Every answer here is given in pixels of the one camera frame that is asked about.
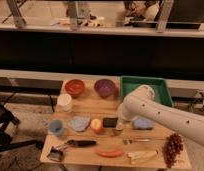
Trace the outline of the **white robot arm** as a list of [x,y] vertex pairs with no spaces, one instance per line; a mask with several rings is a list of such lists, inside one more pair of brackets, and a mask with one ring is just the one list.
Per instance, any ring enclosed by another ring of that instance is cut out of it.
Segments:
[[118,122],[131,122],[136,116],[153,120],[204,146],[204,116],[157,103],[149,85],[128,93],[117,110]]

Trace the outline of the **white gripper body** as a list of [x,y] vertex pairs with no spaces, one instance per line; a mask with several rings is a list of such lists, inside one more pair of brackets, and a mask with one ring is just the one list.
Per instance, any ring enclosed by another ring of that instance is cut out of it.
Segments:
[[117,116],[117,128],[122,128],[126,123],[130,123],[133,119],[132,114],[123,103],[121,103],[117,109]]

